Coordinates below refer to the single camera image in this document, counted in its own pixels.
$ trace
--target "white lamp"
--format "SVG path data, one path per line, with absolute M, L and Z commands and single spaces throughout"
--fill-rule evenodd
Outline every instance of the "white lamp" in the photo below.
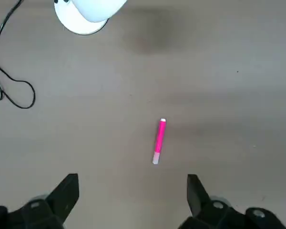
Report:
M 61 23 L 70 31 L 89 35 L 99 31 L 127 0 L 54 0 Z

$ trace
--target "coiled cord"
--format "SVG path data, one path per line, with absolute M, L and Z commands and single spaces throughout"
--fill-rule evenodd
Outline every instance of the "coiled cord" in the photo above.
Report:
M 18 2 L 11 8 L 11 10 L 9 11 L 9 13 L 6 15 L 3 23 L 0 26 L 0 35 L 6 25 L 6 23 L 8 22 L 10 16 L 14 13 L 14 11 L 22 4 L 23 0 L 18 0 Z M 14 78 L 12 78 L 6 71 L 4 71 L 1 67 L 0 67 L 0 72 L 2 72 L 4 75 L 6 75 L 10 80 L 14 81 L 14 82 L 19 82 L 19 83 L 26 83 L 28 86 L 30 86 L 30 88 L 32 89 L 33 92 L 33 100 L 32 103 L 29 106 L 20 106 L 19 104 L 17 104 L 3 89 L 3 87 L 0 85 L 0 101 L 3 100 L 4 97 L 7 97 L 8 100 L 10 100 L 10 102 L 12 104 L 14 104 L 16 107 L 20 108 L 20 109 L 29 109 L 32 106 L 34 106 L 35 104 L 35 100 L 36 100 L 36 93 L 35 93 L 35 89 L 32 86 L 32 84 L 30 84 L 29 82 L 25 81 L 25 80 L 16 80 Z

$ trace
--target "metal screw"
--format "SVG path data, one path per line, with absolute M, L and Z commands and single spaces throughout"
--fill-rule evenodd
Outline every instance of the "metal screw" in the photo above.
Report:
M 260 218 L 264 218 L 265 217 L 265 214 L 261 210 L 258 210 L 258 209 L 255 209 L 253 211 L 253 214 L 255 214 L 255 216 L 260 217 Z
M 214 206 L 215 208 L 219 208 L 219 209 L 223 209 L 223 208 L 224 208 L 223 204 L 220 203 L 220 202 L 214 202 L 214 203 L 213 203 L 213 206 Z
M 38 202 L 32 203 L 31 204 L 31 208 L 37 208 L 39 206 Z

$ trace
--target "pink marker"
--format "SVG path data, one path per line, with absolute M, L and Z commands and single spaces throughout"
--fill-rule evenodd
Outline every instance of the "pink marker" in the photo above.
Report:
M 159 129 L 157 133 L 156 145 L 154 148 L 153 164 L 157 165 L 159 163 L 159 157 L 161 154 L 162 142 L 164 137 L 166 127 L 166 119 L 162 118 L 159 122 Z

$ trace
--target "gray table surface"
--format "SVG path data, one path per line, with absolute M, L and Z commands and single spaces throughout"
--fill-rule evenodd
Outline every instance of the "gray table surface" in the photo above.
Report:
M 14 2 L 0 0 L 0 23 Z M 0 64 L 37 91 L 30 110 L 0 102 L 0 204 L 17 209 L 78 172 L 68 229 L 177 228 L 195 173 L 237 210 L 286 224 L 286 0 L 130 0 L 93 36 L 64 29 L 51 0 L 25 0 Z

